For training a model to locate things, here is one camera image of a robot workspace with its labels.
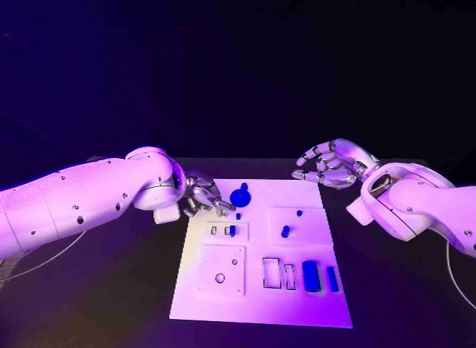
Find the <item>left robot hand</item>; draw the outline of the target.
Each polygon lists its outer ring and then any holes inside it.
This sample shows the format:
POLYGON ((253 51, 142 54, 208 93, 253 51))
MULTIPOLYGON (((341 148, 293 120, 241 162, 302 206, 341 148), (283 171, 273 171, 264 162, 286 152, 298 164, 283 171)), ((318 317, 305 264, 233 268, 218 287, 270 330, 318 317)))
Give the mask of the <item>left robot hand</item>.
POLYGON ((191 218, 198 211, 215 209, 215 216, 220 218, 236 207, 223 200, 214 179, 200 170, 185 170, 185 191, 184 198, 188 206, 184 214, 191 218))

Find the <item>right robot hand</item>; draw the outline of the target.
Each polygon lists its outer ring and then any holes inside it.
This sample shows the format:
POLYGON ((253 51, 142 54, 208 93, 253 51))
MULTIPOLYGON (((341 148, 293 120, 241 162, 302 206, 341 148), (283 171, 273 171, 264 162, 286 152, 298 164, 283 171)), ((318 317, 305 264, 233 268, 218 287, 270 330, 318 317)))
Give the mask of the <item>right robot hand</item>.
POLYGON ((332 189, 345 189, 357 181, 368 178, 381 162, 367 150, 344 138, 337 138, 314 145, 296 159, 298 167, 315 161, 315 171, 296 169, 290 177, 316 183, 332 189))

